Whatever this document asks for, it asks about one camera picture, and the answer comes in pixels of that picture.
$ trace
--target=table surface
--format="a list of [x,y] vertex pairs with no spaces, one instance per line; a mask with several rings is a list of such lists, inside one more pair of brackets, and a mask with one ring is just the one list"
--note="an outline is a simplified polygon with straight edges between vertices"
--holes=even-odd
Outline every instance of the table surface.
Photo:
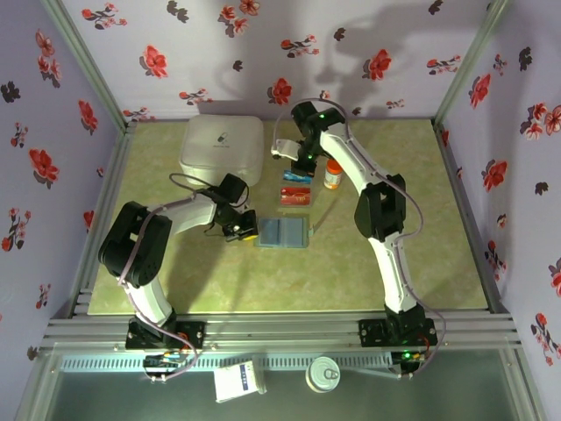
[[[113,218],[124,203],[166,203],[186,191],[167,176],[181,172],[179,156],[187,122],[139,124],[132,140]],[[354,224],[358,196],[350,180],[339,189],[323,186],[325,159],[312,183],[307,209],[279,206],[285,160],[268,156],[273,123],[265,122],[263,174],[250,188],[258,217],[305,215],[314,227],[306,249],[265,249],[251,241],[225,243],[196,227],[171,238],[160,281],[178,313],[229,311],[381,310],[384,289],[376,258]],[[400,173],[425,216],[420,235],[406,240],[405,252],[417,293],[443,309],[486,308],[451,185],[429,120],[358,120],[352,131],[372,157],[391,174]],[[279,136],[299,139],[292,122]],[[408,204],[405,229],[419,219]],[[220,233],[215,228],[213,233]],[[123,291],[100,268],[89,314],[132,313]]]

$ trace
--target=floral wallpaper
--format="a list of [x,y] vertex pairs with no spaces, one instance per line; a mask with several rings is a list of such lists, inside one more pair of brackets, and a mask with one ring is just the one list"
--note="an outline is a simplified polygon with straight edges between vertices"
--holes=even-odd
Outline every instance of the floral wallpaper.
[[521,334],[548,419],[561,413],[551,387],[561,378],[557,6],[513,2],[443,127],[487,242],[482,257]]
[[322,92],[358,118],[433,117],[489,1],[63,3],[124,117],[139,120],[276,118]]
[[[92,16],[103,25],[112,13]],[[3,4],[0,23],[0,419],[8,421],[48,320],[67,308],[117,128],[40,2]]]

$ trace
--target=white plastic box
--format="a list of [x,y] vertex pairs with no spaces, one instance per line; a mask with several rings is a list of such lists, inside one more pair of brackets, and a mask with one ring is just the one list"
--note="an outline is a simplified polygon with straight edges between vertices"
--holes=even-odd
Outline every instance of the white plastic box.
[[[217,186],[228,173],[248,186],[263,168],[263,122],[256,117],[200,115],[189,120],[180,164],[183,173]],[[189,180],[189,183],[200,183]]]

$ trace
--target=red card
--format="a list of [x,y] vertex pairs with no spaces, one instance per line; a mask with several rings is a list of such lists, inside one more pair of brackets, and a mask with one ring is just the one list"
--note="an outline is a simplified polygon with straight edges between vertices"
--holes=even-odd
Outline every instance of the red card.
[[280,189],[280,204],[309,206],[311,198],[309,187],[283,187]]

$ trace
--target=can lid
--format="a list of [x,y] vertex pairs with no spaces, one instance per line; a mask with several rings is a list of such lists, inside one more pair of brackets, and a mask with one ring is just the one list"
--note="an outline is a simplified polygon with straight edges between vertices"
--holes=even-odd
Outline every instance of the can lid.
[[319,357],[309,366],[309,381],[322,392],[333,390],[341,377],[341,370],[337,363],[329,357]]
[[332,174],[341,174],[343,172],[343,169],[335,160],[327,160],[327,169]]

